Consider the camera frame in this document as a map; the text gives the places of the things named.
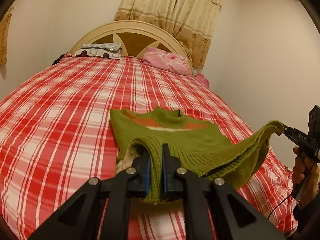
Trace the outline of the dark right sleeve forearm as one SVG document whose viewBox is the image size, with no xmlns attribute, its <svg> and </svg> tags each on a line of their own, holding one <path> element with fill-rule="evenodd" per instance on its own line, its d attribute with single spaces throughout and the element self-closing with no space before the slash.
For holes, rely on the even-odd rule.
<svg viewBox="0 0 320 240">
<path fill-rule="evenodd" d="M 293 215 L 298 227 L 291 239 L 319 239 L 319 194 L 309 204 L 297 205 Z"/>
</svg>

